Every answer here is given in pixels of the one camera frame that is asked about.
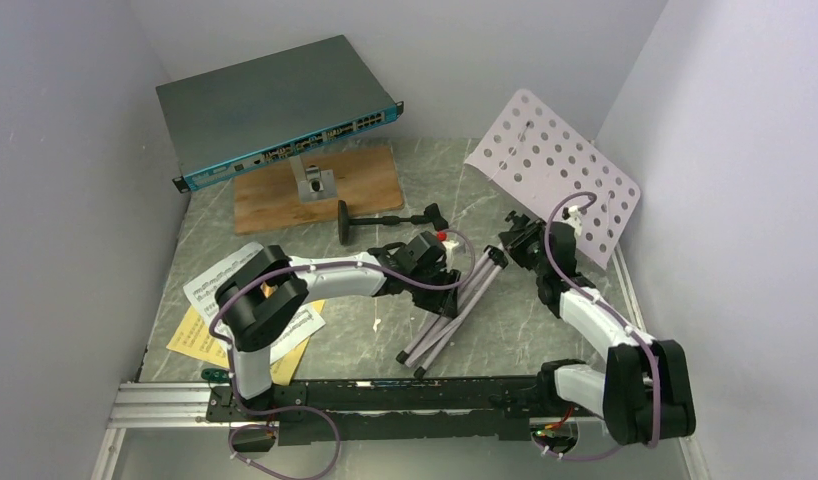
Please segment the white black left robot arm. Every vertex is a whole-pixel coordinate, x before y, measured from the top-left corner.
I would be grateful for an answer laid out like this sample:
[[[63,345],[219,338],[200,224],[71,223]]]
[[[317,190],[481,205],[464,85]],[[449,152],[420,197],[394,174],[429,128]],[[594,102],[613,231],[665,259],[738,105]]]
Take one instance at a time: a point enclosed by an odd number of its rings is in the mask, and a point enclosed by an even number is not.
[[[462,273],[448,266],[442,241],[430,232],[346,257],[291,256],[278,245],[260,249],[214,294],[218,311],[209,331],[226,345],[233,407],[249,420],[270,411],[271,349],[302,307],[407,293],[419,309],[454,314],[462,281]]]

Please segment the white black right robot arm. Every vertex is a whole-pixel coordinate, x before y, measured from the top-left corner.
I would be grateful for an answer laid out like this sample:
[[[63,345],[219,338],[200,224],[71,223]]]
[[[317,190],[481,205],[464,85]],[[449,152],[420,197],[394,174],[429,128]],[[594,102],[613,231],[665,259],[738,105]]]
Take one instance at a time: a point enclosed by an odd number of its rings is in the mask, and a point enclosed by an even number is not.
[[[601,355],[602,370],[577,359],[542,364],[528,403],[549,415],[580,407],[605,422],[619,445],[687,437],[697,426],[683,347],[632,325],[602,299],[579,272],[577,232],[569,223],[546,223],[510,212],[499,233],[503,250],[535,276],[537,298],[577,330]]]

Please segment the lilac music stand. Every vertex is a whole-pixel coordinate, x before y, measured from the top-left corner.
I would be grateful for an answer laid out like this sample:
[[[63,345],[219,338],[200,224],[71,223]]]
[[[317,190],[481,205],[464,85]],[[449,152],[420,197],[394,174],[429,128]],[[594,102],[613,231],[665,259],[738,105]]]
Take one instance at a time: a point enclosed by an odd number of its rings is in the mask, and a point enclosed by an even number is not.
[[[517,210],[559,218],[559,203],[584,207],[577,269],[622,315],[629,295],[615,247],[640,190],[562,117],[522,89],[478,140],[430,140],[396,150],[407,202],[436,202],[477,248],[494,245]],[[431,375],[535,373],[544,362],[580,359],[603,369],[607,342],[582,320],[542,303],[535,273],[517,265],[492,282],[428,367]]]

